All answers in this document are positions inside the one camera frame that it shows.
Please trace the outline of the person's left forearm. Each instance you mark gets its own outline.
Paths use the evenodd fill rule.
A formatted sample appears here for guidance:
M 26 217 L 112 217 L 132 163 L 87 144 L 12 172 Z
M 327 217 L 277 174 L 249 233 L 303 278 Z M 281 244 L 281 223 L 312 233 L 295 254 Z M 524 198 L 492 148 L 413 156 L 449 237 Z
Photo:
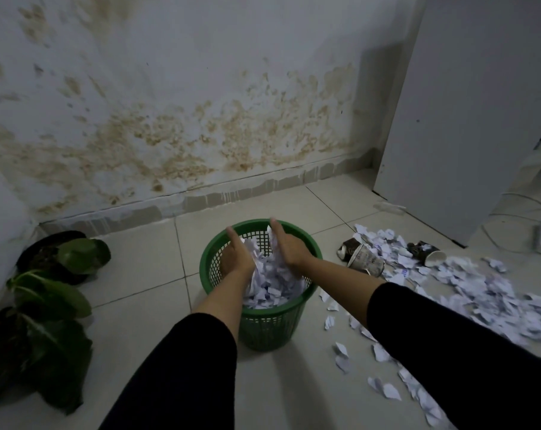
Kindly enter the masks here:
M 252 273 L 237 270 L 167 333 L 98 430 L 234 430 L 237 334 Z

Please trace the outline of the black plant pot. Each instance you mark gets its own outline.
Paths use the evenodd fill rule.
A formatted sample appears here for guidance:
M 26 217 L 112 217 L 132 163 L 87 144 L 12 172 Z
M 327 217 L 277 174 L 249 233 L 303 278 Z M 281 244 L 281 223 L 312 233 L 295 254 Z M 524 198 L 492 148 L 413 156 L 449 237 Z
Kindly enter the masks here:
M 43 276 L 70 285 L 80 285 L 89 275 L 73 274 L 57 261 L 59 245 L 79 238 L 86 238 L 81 231 L 62 231 L 35 242 L 23 251 L 16 262 L 18 274 L 31 270 L 43 272 Z

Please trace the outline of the person's left hand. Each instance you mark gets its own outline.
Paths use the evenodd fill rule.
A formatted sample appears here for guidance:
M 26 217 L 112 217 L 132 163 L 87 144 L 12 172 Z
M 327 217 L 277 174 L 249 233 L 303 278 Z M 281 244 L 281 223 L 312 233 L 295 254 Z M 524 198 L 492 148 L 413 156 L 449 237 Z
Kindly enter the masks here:
M 229 240 L 229 245 L 223 249 L 221 255 L 219 271 L 222 275 L 220 286 L 231 283 L 246 288 L 255 271 L 255 262 L 251 252 L 246 247 L 245 253 L 236 253 Z

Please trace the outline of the clear plastic wrapper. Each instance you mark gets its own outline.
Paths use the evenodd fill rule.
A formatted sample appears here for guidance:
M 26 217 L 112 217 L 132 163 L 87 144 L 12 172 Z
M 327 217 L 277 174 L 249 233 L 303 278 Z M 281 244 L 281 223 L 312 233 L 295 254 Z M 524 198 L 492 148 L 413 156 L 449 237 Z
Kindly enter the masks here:
M 397 216 L 403 216 L 407 212 L 406 207 L 395 205 L 385 201 L 374 203 L 373 208 L 376 209 L 378 212 L 394 214 Z

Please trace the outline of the heap of white paper scraps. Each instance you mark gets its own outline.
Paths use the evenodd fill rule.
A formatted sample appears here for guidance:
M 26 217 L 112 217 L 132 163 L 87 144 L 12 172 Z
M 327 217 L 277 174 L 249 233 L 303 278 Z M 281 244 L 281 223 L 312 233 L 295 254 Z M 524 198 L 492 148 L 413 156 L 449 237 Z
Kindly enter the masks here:
M 298 298 L 307 288 L 306 280 L 288 268 L 270 226 L 241 238 L 255 264 L 250 285 L 243 297 L 243 306 L 253 310 L 278 307 Z

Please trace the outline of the dark brown paper cup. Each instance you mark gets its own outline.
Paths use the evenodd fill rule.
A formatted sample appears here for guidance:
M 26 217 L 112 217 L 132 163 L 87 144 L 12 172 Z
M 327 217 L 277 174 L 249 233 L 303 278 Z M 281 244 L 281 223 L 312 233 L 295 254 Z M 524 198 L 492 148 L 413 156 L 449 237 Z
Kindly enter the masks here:
M 419 241 L 417 244 L 410 242 L 406 249 L 412 254 L 412 258 L 419 261 L 424 267 L 439 267 L 447 260 L 445 252 L 424 241 Z
M 356 239 L 355 237 L 344 241 L 336 251 L 337 257 L 340 261 L 348 263 L 354 255 L 354 252 L 358 250 L 362 244 L 362 240 Z

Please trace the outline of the green plastic waste basket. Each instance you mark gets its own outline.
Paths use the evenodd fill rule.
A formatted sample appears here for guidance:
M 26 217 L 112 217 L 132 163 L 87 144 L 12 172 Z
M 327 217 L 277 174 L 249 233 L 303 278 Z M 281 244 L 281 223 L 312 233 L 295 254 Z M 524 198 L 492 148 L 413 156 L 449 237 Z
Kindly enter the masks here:
M 323 258 L 316 241 L 307 232 L 285 221 L 279 222 L 287 233 L 303 240 L 314 257 Z M 240 238 L 247 238 L 255 232 L 266 231 L 268 226 L 270 226 L 269 219 L 256 218 L 239 222 L 232 227 Z M 199 264 L 199 277 L 206 294 L 210 294 L 222 280 L 219 264 L 223 249 L 227 245 L 229 245 L 229 238 L 225 231 L 221 231 L 211 238 L 203 250 Z M 305 303 L 317 290 L 314 282 L 305 276 L 303 278 L 307 283 L 306 290 L 301 296 L 287 304 L 263 310 L 253 310 L 243 306 L 239 339 L 245 346 L 255 351 L 273 351 L 291 339 L 301 319 Z

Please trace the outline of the white printed paper cup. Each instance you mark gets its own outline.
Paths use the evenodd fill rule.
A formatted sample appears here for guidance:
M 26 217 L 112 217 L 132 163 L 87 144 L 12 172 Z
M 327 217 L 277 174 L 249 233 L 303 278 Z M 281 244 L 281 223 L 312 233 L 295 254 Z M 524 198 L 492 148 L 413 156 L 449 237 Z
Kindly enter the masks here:
M 373 277 L 381 277 L 386 264 L 377 250 L 367 244 L 361 244 L 354 250 L 346 266 Z

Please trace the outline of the green leafy plant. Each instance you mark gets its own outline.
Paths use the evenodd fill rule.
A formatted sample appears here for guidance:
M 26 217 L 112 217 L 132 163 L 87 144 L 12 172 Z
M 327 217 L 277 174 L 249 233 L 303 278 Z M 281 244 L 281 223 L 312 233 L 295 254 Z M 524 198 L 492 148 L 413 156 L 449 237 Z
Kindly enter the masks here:
M 88 237 L 59 245 L 57 253 L 68 271 L 89 278 L 111 258 L 103 240 Z M 92 315 L 92 306 L 78 285 L 42 274 L 16 271 L 6 283 L 13 304 L 0 310 L 0 401 L 27 390 L 69 415 L 83 403 L 93 342 L 80 319 Z

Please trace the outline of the person's right forearm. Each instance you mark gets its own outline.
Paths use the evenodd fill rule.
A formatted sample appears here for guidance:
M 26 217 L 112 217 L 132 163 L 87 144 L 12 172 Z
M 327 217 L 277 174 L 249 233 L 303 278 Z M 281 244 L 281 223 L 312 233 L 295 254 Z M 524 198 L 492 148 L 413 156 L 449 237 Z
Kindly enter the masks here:
M 458 430 L 541 430 L 541 358 L 409 288 L 295 262 L 420 382 Z

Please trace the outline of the white door panel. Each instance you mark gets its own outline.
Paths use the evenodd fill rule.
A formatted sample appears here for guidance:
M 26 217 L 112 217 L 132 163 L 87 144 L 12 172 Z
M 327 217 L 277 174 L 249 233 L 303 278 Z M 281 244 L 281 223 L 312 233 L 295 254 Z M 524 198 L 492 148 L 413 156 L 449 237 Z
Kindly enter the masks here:
M 426 0 L 374 192 L 467 247 L 541 138 L 541 0 Z

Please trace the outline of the person's right hand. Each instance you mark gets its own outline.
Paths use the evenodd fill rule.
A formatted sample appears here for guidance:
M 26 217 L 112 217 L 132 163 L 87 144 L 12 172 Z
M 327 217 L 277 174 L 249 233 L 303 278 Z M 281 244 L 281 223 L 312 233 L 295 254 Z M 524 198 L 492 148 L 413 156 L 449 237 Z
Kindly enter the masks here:
M 303 240 L 295 237 L 294 247 L 279 247 L 285 264 L 296 276 L 312 278 L 311 267 L 315 257 L 306 247 Z

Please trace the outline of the scattered white paper scraps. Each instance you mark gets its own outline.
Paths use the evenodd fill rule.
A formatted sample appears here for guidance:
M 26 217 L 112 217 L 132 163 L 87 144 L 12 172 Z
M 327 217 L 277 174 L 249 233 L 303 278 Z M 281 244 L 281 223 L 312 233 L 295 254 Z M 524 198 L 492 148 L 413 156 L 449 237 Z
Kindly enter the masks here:
M 394 235 L 393 230 L 369 233 L 360 225 L 355 229 L 357 233 L 353 237 L 377 250 L 385 260 L 381 277 L 388 279 L 387 282 L 405 286 L 525 349 L 528 340 L 541 343 L 541 296 L 518 296 L 510 281 L 499 275 L 480 274 L 477 266 L 467 258 L 448 257 L 439 267 L 424 267 L 412 258 L 403 238 Z M 361 332 L 374 341 L 377 361 L 394 361 L 399 365 L 399 378 L 419 403 L 427 423 L 434 427 L 449 420 L 420 382 L 391 357 L 363 325 Z M 450 420 L 449 423 L 458 430 Z

